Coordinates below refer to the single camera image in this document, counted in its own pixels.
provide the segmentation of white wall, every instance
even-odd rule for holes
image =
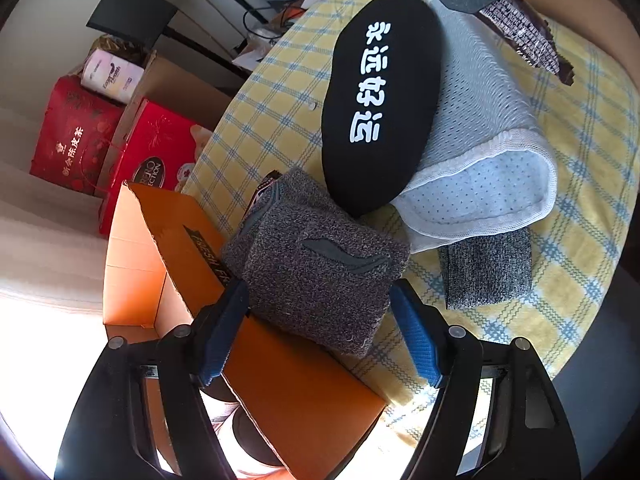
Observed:
[[[20,0],[0,30],[0,160],[28,171],[40,124],[57,79],[84,61],[99,35],[86,22],[100,0]],[[244,10],[233,0],[211,0],[232,27],[205,0],[169,0],[190,15],[226,50],[242,41]],[[247,0],[256,7],[262,0]],[[228,55],[198,27],[178,14],[172,26],[217,54]],[[240,80],[210,60],[161,38],[158,50],[190,72],[219,87]]]

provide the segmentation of metal screw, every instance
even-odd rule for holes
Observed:
[[[519,337],[516,339],[516,346],[520,350],[529,350],[531,348],[531,343],[528,339],[524,339],[523,337]]]
[[[109,339],[109,348],[111,348],[111,350],[117,350],[122,345],[124,345],[124,338],[120,337],[119,335]]]
[[[456,339],[462,339],[466,335],[466,330],[459,325],[451,325],[449,327],[449,335]]]
[[[174,328],[174,337],[187,337],[191,333],[189,325],[179,325]]]

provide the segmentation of white can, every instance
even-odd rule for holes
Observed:
[[[84,65],[82,86],[129,104],[145,70],[103,50],[95,50]]]

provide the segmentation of red gift bag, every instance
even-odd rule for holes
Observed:
[[[123,111],[124,107],[82,88],[79,77],[61,77],[51,92],[30,173],[94,194]]]

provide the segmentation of red gift box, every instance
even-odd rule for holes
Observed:
[[[144,99],[100,210],[100,233],[108,235],[122,183],[127,180],[182,190],[212,133],[171,110]]]
[[[82,88],[79,77],[61,77],[51,92],[29,173],[94,194],[123,111]]]

